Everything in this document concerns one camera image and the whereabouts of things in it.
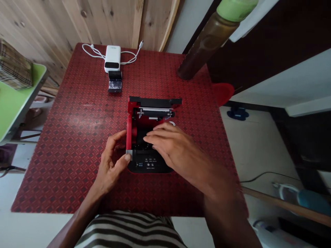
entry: white floor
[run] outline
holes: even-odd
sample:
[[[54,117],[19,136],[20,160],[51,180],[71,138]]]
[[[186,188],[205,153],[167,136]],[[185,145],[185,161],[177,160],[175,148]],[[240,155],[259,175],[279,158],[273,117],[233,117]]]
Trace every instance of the white floor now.
[[[47,103],[44,106],[45,113],[51,105],[52,103]],[[248,110],[250,116],[242,122],[229,118],[226,114],[228,110],[228,107],[220,108],[241,181],[252,179],[265,171],[298,178],[294,164],[269,113]],[[30,128],[41,130],[42,121]],[[19,145],[13,165],[27,168],[34,148],[35,145]],[[10,208],[23,176],[23,174],[8,174],[0,178],[1,247],[46,247],[71,215],[12,213]],[[275,174],[263,175],[256,181],[243,185],[276,196],[276,190],[271,182],[290,183],[302,187],[297,180]],[[253,197],[245,196],[245,198],[251,223],[262,219],[277,225],[277,216],[291,215]],[[204,218],[173,217],[173,222],[188,247],[214,247]]]

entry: green bottle cap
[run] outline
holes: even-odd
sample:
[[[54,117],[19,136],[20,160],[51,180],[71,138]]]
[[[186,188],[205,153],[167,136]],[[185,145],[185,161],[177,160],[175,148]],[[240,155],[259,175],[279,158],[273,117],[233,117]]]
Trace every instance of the green bottle cap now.
[[[259,0],[222,0],[216,12],[224,19],[241,22],[256,7]]]

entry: black label tape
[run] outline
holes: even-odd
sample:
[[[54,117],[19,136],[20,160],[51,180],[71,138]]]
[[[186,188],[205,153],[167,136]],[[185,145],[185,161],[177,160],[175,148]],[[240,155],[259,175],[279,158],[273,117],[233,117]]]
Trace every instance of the black label tape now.
[[[121,92],[122,91],[122,72],[109,71],[109,87],[108,92]]]

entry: white charging cable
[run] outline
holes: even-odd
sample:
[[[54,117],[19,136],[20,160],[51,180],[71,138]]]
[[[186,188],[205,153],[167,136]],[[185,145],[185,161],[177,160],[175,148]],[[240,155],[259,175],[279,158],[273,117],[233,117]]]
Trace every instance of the white charging cable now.
[[[130,53],[130,54],[132,54],[134,56],[128,62],[121,62],[121,64],[125,65],[125,64],[131,64],[131,63],[135,62],[137,60],[138,53],[139,53],[139,51],[140,51],[140,49],[141,49],[141,47],[142,47],[143,44],[144,44],[144,41],[142,40],[140,42],[140,44],[139,44],[139,48],[138,48],[138,51],[137,51],[136,54],[134,54],[133,52],[129,52],[129,51],[123,51],[123,52],[121,52],[121,53]],[[85,50],[84,46],[90,47],[92,49],[92,51],[94,51],[94,53],[97,54],[98,56],[90,54],[88,51]],[[91,57],[101,58],[101,59],[104,59],[104,60],[106,59],[106,56],[103,55],[103,54],[101,54],[101,52],[98,49],[94,48],[94,45],[93,44],[91,44],[91,45],[89,45],[89,44],[83,44],[82,45],[82,48]]]

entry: red table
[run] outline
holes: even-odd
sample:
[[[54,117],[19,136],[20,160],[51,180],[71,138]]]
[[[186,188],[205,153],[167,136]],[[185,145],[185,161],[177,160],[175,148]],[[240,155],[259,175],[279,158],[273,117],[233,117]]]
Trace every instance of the red table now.
[[[96,48],[106,53],[106,46]],[[122,61],[129,58],[122,55]],[[122,93],[110,96],[104,61],[90,57],[77,44],[12,211],[74,213],[96,177],[108,136],[126,128],[130,95],[181,97],[183,105],[173,121],[220,166],[226,166],[240,188],[207,67],[192,80],[181,80],[176,70],[183,58],[181,54],[140,51],[136,62],[121,66]],[[175,172],[137,175],[125,170],[102,202],[102,210],[203,216],[201,202],[202,194]]]

